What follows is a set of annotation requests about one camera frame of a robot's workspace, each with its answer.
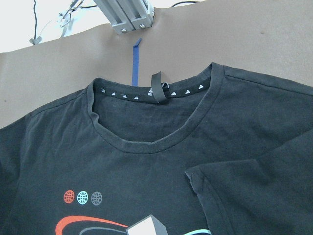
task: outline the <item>globe icon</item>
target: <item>globe icon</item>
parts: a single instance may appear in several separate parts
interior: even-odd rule
[[[102,201],[102,195],[99,192],[94,192],[91,196],[91,202],[95,205],[98,206]]]
[[[74,198],[75,198],[75,193],[72,191],[72,190],[68,190],[64,193],[64,201],[66,203],[72,203],[74,201]]]
[[[77,201],[81,205],[86,204],[86,202],[88,201],[88,194],[87,194],[87,192],[86,191],[81,191],[77,195]]]

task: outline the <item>black t-shirt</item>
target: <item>black t-shirt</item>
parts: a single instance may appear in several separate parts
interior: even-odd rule
[[[313,234],[313,88],[212,63],[165,96],[97,78],[0,129],[0,234]]]

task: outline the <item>t-shirt sleeve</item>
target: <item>t-shirt sleeve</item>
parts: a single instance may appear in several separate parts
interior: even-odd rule
[[[186,174],[212,235],[313,234],[313,130],[256,159]]]
[[[28,115],[0,129],[0,228],[14,204]]]

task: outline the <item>white wall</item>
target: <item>white wall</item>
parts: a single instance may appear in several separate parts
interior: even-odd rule
[[[42,42],[60,38],[63,29],[58,25],[59,12],[68,9],[72,0],[36,0],[37,37]],[[157,8],[171,7],[179,0],[149,0]],[[92,0],[84,0],[83,6],[95,5]],[[34,0],[3,0],[0,7],[0,52],[9,52],[32,44],[35,16]],[[72,13],[72,26],[65,36],[76,34],[109,21],[98,7],[78,9]]]

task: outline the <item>white cube graphic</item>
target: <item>white cube graphic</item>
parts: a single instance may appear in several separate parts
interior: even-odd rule
[[[153,215],[149,215],[126,229],[127,235],[168,235],[166,227]]]

